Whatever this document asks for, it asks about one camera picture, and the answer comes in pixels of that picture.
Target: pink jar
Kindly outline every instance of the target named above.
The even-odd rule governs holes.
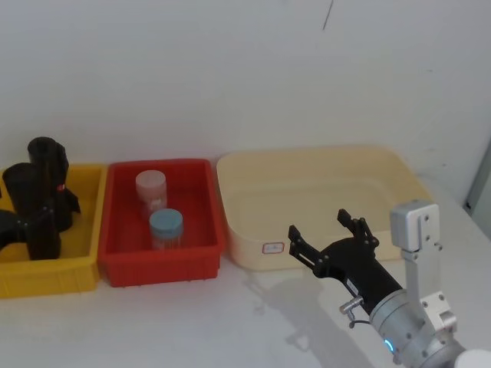
[[[167,207],[166,176],[158,170],[147,170],[137,175],[137,193],[143,202],[143,214],[148,217]]]

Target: storage bin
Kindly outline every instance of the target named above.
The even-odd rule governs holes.
[[[97,246],[101,230],[107,167],[71,165],[67,187],[79,198],[81,214],[61,236],[59,259],[31,261],[26,244],[10,244],[0,251],[0,297],[63,294],[93,290],[99,281]],[[0,180],[0,209],[12,210]]]
[[[168,208],[183,215],[180,247],[153,249],[150,224],[141,215],[135,177],[144,170],[166,176]],[[205,159],[115,163],[110,166],[99,262],[111,286],[215,278],[225,231],[211,165]]]
[[[289,255],[288,227],[322,250],[351,236],[338,210],[365,217],[381,244],[377,259],[400,257],[390,240],[390,210],[430,199],[402,160],[378,146],[239,152],[217,165],[232,259],[244,268],[301,267]]]

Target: cable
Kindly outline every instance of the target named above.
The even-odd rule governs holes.
[[[350,322],[349,327],[353,329],[355,324],[370,324],[370,322],[367,320],[353,320]]]

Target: white wall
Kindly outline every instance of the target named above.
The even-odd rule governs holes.
[[[0,164],[393,147],[463,200],[491,137],[489,0],[4,0]]]

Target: beige tray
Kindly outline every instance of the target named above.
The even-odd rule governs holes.
[[[430,199],[402,160],[378,146],[231,153],[217,172],[232,259],[252,270],[301,266],[288,254],[291,224],[319,250],[350,236],[336,219],[341,208],[367,219],[381,241],[377,259],[397,259],[390,210]]]

